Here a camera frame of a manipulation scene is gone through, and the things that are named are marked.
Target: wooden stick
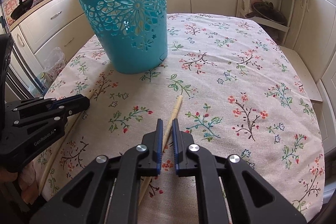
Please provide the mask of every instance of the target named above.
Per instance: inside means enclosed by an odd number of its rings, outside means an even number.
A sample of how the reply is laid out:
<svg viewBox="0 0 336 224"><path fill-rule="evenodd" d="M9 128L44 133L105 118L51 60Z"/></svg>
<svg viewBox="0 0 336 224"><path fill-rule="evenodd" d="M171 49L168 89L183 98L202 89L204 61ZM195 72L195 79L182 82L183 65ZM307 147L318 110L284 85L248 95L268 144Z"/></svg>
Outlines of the wooden stick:
<svg viewBox="0 0 336 224"><path fill-rule="evenodd" d="M177 113L179 112L179 109L180 109L180 106L181 106L181 103L182 103L182 98L183 98L182 95L180 95L179 97L177 97L176 103L175 103L174 108L173 108L173 112L170 115L170 119L168 121L166 130L165 130L165 132L163 134L162 152L165 149L165 146L167 144L167 141L168 141L168 138L169 138L169 133L170 133L170 130L171 130L171 127L172 127L172 124L173 124L173 120L177 117ZM139 205L140 205L140 203L142 201L143 196L146 193L146 190L148 188L148 185L151 182L151 179L152 179L152 177L145 177L145 179L141 183L141 186L140 186L140 195L139 195Z"/></svg>

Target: floral tablecloth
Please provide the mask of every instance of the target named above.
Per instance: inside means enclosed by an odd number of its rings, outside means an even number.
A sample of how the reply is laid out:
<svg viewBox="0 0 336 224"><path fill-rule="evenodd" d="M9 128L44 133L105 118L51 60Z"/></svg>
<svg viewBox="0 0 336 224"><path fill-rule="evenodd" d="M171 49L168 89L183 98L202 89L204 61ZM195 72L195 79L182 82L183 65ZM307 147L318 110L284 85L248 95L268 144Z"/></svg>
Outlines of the floral tablecloth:
<svg viewBox="0 0 336 224"><path fill-rule="evenodd" d="M168 57L157 68L120 74L93 36L53 83L47 98L83 94L91 106L75 123L69 120L59 150L54 144L35 159L37 179L48 173L43 196L49 200L97 155L115 157L139 144L157 118L167 123L183 95L181 130L214 155L240 155L309 221L322 205L323 147L314 110L285 55L250 20L167 17ZM138 222L198 223L194 178L175 175L168 143Z"/></svg>

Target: metal bolt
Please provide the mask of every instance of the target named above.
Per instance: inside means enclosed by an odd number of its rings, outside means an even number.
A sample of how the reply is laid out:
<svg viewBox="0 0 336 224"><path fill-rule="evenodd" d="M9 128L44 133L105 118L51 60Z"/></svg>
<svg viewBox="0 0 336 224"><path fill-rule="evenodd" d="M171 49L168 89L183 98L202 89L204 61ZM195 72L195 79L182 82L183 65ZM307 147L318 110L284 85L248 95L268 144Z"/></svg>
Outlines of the metal bolt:
<svg viewBox="0 0 336 224"><path fill-rule="evenodd" d="M229 160L235 164L235 163L237 163L238 161L240 161L240 158L239 158L238 155L231 155L231 156L229 157Z"/></svg>
<svg viewBox="0 0 336 224"><path fill-rule="evenodd" d="M104 163L105 161L107 161L107 157L104 156L104 155L100 155L96 158L96 162L99 163L99 164L102 164Z"/></svg>
<svg viewBox="0 0 336 224"><path fill-rule="evenodd" d="M136 146L136 149L139 151L139 152L144 152L147 150L147 146L145 146L144 144L139 144Z"/></svg>
<svg viewBox="0 0 336 224"><path fill-rule="evenodd" d="M196 152L196 151L198 151L200 149L200 147L197 144L191 144L191 145L189 145L188 148L192 152Z"/></svg>

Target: black pan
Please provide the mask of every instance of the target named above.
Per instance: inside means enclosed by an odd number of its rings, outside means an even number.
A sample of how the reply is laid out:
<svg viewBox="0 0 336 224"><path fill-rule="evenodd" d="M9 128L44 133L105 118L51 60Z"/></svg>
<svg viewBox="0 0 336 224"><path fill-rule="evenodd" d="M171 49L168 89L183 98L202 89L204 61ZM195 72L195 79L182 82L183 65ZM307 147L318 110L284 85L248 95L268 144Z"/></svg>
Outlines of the black pan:
<svg viewBox="0 0 336 224"><path fill-rule="evenodd" d="M254 12L248 13L245 17L261 17L281 25L287 24L287 19L283 16L283 14L274 9L272 2L255 2L253 4L253 10Z"/></svg>
<svg viewBox="0 0 336 224"><path fill-rule="evenodd" d="M19 19L25 12L27 12L33 5L34 0L19 0L18 7L11 13L10 17L14 20Z"/></svg>

